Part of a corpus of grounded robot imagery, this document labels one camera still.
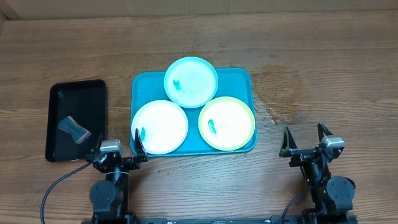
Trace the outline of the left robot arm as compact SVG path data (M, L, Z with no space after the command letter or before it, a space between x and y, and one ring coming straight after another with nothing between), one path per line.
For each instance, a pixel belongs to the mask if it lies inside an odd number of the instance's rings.
M102 141L93 156L93 167L104 173L105 178L96 182L90 190L93 204L92 223L139 223L139 218L129 210L129 183L131 170L141 168L148 161L140 132L135 130L136 155L123 157L119 140Z

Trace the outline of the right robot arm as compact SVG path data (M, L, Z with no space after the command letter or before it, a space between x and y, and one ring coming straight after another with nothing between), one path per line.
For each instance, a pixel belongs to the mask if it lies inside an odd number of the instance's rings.
M317 124L319 143L313 149L298 149L287 126L284 127L280 157L290 158L290 167L299 167L308 189L293 198L282 215L274 223L357 223L349 216L353 209L355 183L342 176L333 177L328 163L339 158L345 142L330 132L323 123ZM301 216L287 216L289 208L300 198L310 194L313 207L305 209Z

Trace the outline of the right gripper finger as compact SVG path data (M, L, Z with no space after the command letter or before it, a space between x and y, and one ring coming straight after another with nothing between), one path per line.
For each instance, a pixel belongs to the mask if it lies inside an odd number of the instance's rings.
M326 143L327 139L333 137L333 134L326 128L326 126L322 122L319 122L317 124L317 129L320 143Z
M292 157L298 151L297 145L292 137L288 126L284 127L282 146L280 148L279 157Z

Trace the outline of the yellow-green plate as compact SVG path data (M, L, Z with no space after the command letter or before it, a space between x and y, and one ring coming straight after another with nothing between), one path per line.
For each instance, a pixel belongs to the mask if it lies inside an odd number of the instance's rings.
M255 124L250 107L231 96L212 99L198 117L201 137L220 151L234 151L245 146L254 135Z

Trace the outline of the dark bow-shaped sponge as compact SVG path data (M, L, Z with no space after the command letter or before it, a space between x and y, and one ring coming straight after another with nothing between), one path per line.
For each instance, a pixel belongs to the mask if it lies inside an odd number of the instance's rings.
M71 116L62 119L58 124L58 129L70 134L76 144L81 144L91 135L87 129L80 126Z

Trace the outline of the white plate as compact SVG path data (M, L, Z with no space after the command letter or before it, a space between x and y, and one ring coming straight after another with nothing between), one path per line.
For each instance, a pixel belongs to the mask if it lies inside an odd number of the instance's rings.
M131 122L131 136L139 132L147 153L168 154L182 145L188 133L188 118L176 103L151 101L138 109Z

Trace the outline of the light blue plate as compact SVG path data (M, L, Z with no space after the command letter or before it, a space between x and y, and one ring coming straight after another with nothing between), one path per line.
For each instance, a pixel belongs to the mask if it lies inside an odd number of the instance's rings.
M164 89L179 106L198 108L215 96L218 74L210 62L200 57L180 58L166 70Z

